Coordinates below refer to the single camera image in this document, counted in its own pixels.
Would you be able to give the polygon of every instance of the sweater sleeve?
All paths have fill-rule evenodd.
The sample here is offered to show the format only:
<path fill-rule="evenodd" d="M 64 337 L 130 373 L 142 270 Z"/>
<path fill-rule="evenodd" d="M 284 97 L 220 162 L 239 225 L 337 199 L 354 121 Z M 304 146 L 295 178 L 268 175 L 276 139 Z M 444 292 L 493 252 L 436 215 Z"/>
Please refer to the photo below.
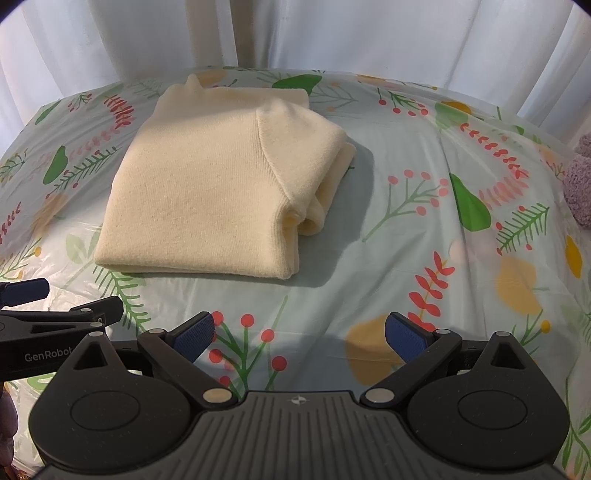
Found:
<path fill-rule="evenodd" d="M 345 131 L 315 112 L 278 99 L 259 107 L 256 120 L 263 155 L 303 220 L 345 144 Z"/>

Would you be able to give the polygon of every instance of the knit sweater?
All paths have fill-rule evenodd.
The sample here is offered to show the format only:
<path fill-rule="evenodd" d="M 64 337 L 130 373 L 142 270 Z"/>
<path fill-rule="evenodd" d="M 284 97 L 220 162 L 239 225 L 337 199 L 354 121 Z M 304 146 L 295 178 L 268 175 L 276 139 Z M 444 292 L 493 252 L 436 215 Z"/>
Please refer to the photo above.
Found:
<path fill-rule="evenodd" d="M 303 90 L 172 85 L 113 180 L 95 249 L 124 272 L 285 279 L 355 153 Z"/>

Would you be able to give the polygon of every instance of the curtain fold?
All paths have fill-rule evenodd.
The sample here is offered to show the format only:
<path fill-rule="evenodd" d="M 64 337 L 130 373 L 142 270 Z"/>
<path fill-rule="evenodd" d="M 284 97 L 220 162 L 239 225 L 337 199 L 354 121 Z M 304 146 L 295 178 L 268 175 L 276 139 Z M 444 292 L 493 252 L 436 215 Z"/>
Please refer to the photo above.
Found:
<path fill-rule="evenodd" d="M 238 64 L 447 87 L 574 143 L 590 51 L 571 0 L 28 0 L 0 25 L 0 150 L 60 97 Z"/>

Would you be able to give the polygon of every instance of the yellow leaf print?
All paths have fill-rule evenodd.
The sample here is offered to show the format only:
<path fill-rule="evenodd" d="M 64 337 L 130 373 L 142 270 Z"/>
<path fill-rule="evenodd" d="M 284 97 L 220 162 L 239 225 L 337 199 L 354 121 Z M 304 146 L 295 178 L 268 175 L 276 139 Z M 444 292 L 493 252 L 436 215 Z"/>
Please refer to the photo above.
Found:
<path fill-rule="evenodd" d="M 360 73 L 357 74 L 357 78 L 360 82 L 369 83 L 370 85 L 375 85 L 377 87 L 381 87 L 386 79 L 380 77 L 372 77 L 371 75 L 361 75 Z"/>
<path fill-rule="evenodd" d="M 197 78 L 203 88 L 208 88 L 223 80 L 226 72 L 227 70 L 205 70 L 204 72 L 199 72 Z"/>
<path fill-rule="evenodd" d="M 566 248 L 564 249 L 564 256 L 566 257 L 566 263 L 568 264 L 570 271 L 577 278 L 581 278 L 581 269 L 583 268 L 583 258 L 579 247 L 574 243 L 574 240 L 567 235 L 566 236 Z"/>
<path fill-rule="evenodd" d="M 496 277 L 496 292 L 510 309 L 522 315 L 537 315 L 542 307 L 533 288 L 537 274 L 535 267 L 518 258 L 502 257 L 501 270 Z"/>
<path fill-rule="evenodd" d="M 465 103 L 457 102 L 455 100 L 444 100 L 442 101 L 442 103 L 444 105 L 448 105 L 452 108 L 460 110 L 461 112 L 467 113 L 468 115 L 472 114 L 472 109 L 469 105 L 466 105 Z"/>
<path fill-rule="evenodd" d="M 345 339 L 349 368 L 362 385 L 374 385 L 404 361 L 386 343 L 384 327 L 388 313 L 353 325 Z"/>

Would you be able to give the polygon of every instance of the floral bedsheet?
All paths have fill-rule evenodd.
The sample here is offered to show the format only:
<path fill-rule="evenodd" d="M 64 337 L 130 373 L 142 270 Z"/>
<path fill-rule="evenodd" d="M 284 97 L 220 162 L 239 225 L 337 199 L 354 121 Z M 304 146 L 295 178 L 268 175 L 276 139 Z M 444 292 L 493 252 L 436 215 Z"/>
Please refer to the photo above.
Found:
<path fill-rule="evenodd" d="M 359 394 L 403 363 L 384 339 L 393 311 L 469 339 L 508 330 L 569 408 L 557 464 L 571 478 L 591 475 L 591 243 L 561 193 L 573 152 L 510 112 L 435 86 L 317 71 L 202 70 L 205 87 L 303 88 L 312 109 L 348 132 L 357 155 L 324 229 L 300 238 L 301 270 L 288 281 L 98 267 L 93 249 L 125 150 L 158 97 L 189 73 L 58 100 L 2 157 L 0 281 L 51 284 L 46 300 L 24 308 L 65 310 L 116 294 L 125 316 L 110 331 L 114 339 L 211 311 L 216 339 L 197 363 L 238 395 Z M 23 468 L 41 465 L 26 418 L 50 379 L 10 385 Z"/>

